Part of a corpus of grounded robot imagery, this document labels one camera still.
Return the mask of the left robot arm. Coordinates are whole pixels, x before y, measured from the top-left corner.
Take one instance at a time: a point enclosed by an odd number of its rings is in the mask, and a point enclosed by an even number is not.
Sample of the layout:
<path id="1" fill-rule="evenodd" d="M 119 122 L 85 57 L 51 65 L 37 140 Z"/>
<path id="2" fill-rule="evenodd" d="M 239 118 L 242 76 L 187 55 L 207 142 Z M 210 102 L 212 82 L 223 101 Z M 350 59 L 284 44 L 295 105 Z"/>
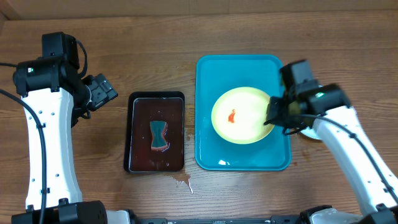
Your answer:
<path id="1" fill-rule="evenodd" d="M 29 135 L 30 182 L 25 213 L 12 223 L 107 223 L 102 202 L 84 202 L 75 174 L 72 127 L 90 119 L 117 92 L 102 74 L 80 67 L 83 45 L 63 32 L 42 36 L 42 56 L 13 74 Z"/>

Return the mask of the yellow-green plate top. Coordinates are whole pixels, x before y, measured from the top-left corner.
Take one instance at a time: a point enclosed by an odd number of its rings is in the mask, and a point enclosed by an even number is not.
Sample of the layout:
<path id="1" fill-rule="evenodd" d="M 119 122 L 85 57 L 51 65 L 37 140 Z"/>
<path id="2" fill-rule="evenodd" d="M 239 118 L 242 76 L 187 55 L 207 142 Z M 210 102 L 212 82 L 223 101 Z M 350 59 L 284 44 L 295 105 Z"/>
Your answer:
<path id="1" fill-rule="evenodd" d="M 264 124 L 270 96 L 253 87 L 238 87 L 222 94 L 213 105 L 211 123 L 216 133 L 234 144 L 252 144 L 274 129 Z"/>

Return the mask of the light blue plate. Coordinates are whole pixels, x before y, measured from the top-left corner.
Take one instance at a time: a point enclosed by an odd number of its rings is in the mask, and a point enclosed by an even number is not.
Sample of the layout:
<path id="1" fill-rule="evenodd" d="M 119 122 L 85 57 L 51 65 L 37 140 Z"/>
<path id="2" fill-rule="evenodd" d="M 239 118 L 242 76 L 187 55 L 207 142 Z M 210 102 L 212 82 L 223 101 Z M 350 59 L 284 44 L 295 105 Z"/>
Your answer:
<path id="1" fill-rule="evenodd" d="M 310 139 L 319 140 L 319 141 L 321 140 L 321 138 L 317 135 L 317 133 L 312 128 L 307 127 L 305 129 L 301 130 L 300 133 Z"/>

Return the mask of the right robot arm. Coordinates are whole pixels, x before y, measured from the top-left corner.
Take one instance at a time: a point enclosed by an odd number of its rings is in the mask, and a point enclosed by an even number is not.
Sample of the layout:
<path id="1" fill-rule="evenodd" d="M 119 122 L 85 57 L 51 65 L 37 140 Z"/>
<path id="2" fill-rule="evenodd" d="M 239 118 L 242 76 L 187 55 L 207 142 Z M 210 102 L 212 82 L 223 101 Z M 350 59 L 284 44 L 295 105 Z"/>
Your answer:
<path id="1" fill-rule="evenodd" d="M 285 91 L 271 97 L 265 124 L 282 127 L 286 136 L 314 130 L 348 179 L 361 211 L 354 215 L 321 205 L 302 211 L 297 223 L 397 223 L 397 177 L 367 137 L 344 91 L 335 83 L 320 86 L 307 60 L 279 72 Z"/>

